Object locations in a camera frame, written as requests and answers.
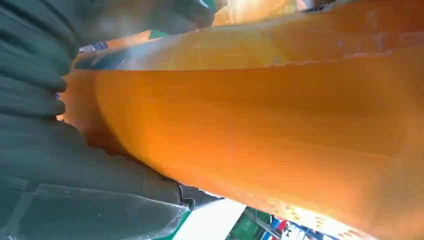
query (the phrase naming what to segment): green jacket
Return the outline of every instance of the green jacket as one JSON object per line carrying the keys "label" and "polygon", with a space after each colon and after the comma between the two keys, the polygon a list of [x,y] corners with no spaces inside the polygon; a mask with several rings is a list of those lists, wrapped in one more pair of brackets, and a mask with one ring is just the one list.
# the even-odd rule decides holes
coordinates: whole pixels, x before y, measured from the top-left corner
{"label": "green jacket", "polygon": [[[55,98],[79,47],[151,28],[196,29],[172,1],[0,1],[0,240],[141,240],[174,231],[187,210],[178,183],[87,146],[56,120],[65,105]],[[127,27],[119,27],[123,13]],[[170,29],[170,21],[180,25]]]}

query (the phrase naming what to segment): orange fabric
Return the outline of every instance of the orange fabric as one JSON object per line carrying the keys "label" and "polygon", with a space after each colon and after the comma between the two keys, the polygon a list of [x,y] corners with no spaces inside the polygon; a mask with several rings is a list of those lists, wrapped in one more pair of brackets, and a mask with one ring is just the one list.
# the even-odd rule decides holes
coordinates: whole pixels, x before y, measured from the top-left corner
{"label": "orange fabric", "polygon": [[[156,71],[68,76],[64,117],[92,145],[289,221],[306,221],[297,206],[359,229],[341,236],[420,239],[421,4],[355,1],[149,42],[126,62]],[[290,184],[270,184],[281,176]]]}
{"label": "orange fabric", "polygon": [[151,30],[147,30],[132,36],[110,40],[107,42],[107,46],[111,50],[118,50],[128,46],[143,44],[149,41],[150,33]]}
{"label": "orange fabric", "polygon": [[292,13],[296,0],[228,0],[216,14],[213,26],[245,24],[282,13]]}

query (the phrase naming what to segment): green panel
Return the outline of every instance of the green panel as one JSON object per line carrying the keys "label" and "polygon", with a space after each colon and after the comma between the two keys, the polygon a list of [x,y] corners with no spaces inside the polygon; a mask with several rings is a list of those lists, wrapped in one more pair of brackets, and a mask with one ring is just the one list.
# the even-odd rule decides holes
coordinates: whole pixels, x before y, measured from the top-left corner
{"label": "green panel", "polygon": [[209,7],[210,10],[212,10],[213,13],[218,12],[215,0],[203,0],[203,2]]}
{"label": "green panel", "polygon": [[[253,208],[248,207],[248,211],[255,213]],[[257,211],[258,219],[265,223],[271,222],[271,215],[262,211]],[[230,235],[226,240],[240,239],[240,240],[260,240],[265,230],[250,218],[242,214],[237,223],[232,228]]]}
{"label": "green panel", "polygon": [[158,38],[163,38],[163,37],[166,37],[166,36],[168,36],[168,34],[161,32],[159,30],[153,29],[150,32],[150,37],[148,39],[158,39]]}

